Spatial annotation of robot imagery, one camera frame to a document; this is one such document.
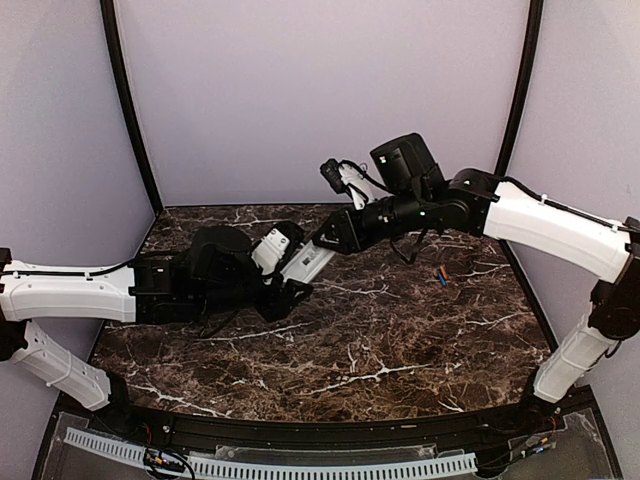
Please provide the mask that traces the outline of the white remote control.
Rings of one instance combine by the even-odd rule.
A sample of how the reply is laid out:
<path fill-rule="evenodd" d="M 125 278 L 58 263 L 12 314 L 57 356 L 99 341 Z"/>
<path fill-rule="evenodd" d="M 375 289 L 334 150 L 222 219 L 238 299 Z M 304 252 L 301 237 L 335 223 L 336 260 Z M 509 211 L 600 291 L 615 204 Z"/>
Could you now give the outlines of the white remote control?
<path fill-rule="evenodd" d="M 316 246 L 309 241 L 283 268 L 281 274 L 284 280 L 310 284 L 334 255 L 334 251 Z"/>

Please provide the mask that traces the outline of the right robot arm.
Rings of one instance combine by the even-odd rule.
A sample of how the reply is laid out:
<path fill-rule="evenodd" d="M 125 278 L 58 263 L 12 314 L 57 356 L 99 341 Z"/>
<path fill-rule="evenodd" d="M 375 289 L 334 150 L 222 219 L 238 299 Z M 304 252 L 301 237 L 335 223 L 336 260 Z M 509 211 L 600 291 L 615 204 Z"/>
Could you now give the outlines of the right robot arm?
<path fill-rule="evenodd" d="M 511 410 L 517 432 L 534 432 L 549 416 L 548 403 L 560 401 L 612 345 L 639 331 L 638 220 L 603 219 L 474 168 L 447 179 L 417 133 L 370 155 L 381 176 L 376 185 L 387 193 L 379 200 L 358 185 L 370 177 L 357 164 L 329 159 L 321 165 L 331 188 L 354 203 L 329 216 L 312 237 L 316 246 L 349 255 L 412 231 L 457 230 L 529 246 L 597 276 L 591 312 L 538 368 L 530 396 Z"/>

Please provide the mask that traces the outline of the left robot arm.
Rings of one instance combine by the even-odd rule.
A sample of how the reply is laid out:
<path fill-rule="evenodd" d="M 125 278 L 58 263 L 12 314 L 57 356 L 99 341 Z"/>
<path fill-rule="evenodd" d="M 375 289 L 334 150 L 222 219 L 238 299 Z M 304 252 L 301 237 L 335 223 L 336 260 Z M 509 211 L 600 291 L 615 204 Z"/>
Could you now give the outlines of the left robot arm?
<path fill-rule="evenodd" d="M 281 222 L 258 243 L 231 226 L 202 227 L 188 249 L 142 254 L 97 268 L 39 266 L 1 251 L 1 359 L 21 364 L 71 396 L 120 436 L 141 427 L 119 376 L 88 365 L 52 340 L 41 317 L 97 318 L 122 324 L 196 322 L 212 313 L 255 309 L 287 317 L 313 288 L 286 276 L 302 231 Z"/>

